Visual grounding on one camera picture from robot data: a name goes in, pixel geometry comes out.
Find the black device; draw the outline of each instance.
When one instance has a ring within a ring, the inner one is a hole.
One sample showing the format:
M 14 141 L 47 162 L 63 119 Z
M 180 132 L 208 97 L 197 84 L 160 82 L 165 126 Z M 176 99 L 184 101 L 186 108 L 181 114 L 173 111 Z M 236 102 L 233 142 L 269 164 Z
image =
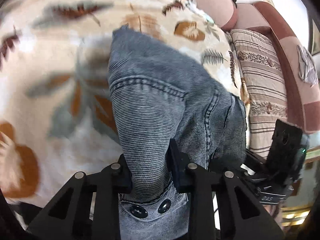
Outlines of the black device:
M 212 192 L 217 195 L 221 239 L 283 239 L 281 229 L 262 205 L 281 203 L 291 194 L 291 184 L 299 177 L 307 147 L 308 137 L 301 129 L 277 120 L 267 160 L 246 152 L 244 164 L 256 172 L 249 175 L 223 158 L 213 159 L 207 171 L 191 163 L 188 154 L 180 152 L 171 139 L 168 169 L 177 192 L 191 197 L 186 239 L 216 239 Z M 4 209 L 5 217 L 1 209 L 0 232 L 11 228 L 11 234 L 21 234 L 16 239 L 120 240 L 118 194 L 131 190 L 131 173 L 121 155 L 117 163 L 99 173 L 77 172 L 32 220 L 26 232 L 12 223 L 12 213 Z M 96 200 L 91 221 L 93 192 Z M 4 202 L 1 194 L 1 206 Z

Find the black button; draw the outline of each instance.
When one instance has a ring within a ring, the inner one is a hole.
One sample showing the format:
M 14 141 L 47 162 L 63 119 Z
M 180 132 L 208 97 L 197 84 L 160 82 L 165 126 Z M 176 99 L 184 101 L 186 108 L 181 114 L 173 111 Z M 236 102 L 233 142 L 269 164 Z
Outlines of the black button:
M 129 208 L 129 211 L 136 218 L 146 218 L 148 216 L 148 212 L 143 207 L 138 205 L 132 205 Z
M 160 214 L 166 213 L 170 207 L 171 207 L 171 201 L 170 199 L 166 199 L 161 203 L 160 207 L 158 208 L 158 212 Z

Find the denim garment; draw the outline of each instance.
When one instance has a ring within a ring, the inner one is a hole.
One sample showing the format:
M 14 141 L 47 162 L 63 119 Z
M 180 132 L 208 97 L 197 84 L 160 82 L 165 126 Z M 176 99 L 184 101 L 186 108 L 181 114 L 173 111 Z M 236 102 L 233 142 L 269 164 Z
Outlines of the denim garment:
M 164 43 L 127 29 L 114 31 L 109 61 L 110 96 L 133 191 L 121 195 L 120 230 L 126 239 L 175 239 L 188 231 L 188 197 L 178 194 L 166 166 L 170 138 L 192 162 L 245 159 L 242 101 L 203 66 Z M 169 199 L 170 209 L 158 213 Z M 132 204 L 148 216 L 136 218 Z

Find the sofa backrest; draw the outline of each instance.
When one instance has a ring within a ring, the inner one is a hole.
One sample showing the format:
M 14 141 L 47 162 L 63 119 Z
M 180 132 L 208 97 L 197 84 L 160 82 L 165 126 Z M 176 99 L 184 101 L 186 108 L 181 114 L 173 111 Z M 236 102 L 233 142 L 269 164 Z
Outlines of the sofa backrest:
M 267 36 L 276 50 L 287 91 L 288 122 L 301 127 L 305 133 L 320 130 L 320 88 L 303 82 L 299 77 L 300 41 L 269 3 L 238 4 L 235 29 L 249 29 Z

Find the triangular cutout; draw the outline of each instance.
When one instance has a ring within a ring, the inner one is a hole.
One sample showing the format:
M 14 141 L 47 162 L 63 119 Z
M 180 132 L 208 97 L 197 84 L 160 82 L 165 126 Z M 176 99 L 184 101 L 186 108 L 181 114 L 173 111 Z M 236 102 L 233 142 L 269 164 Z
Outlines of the triangular cutout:
M 260 215 L 259 209 L 250 201 L 240 187 L 235 187 L 235 193 L 241 212 L 241 217 L 243 219 L 249 219 Z
M 73 188 L 68 188 L 65 194 L 50 209 L 48 215 L 59 219 L 65 219 L 67 217 L 72 194 Z

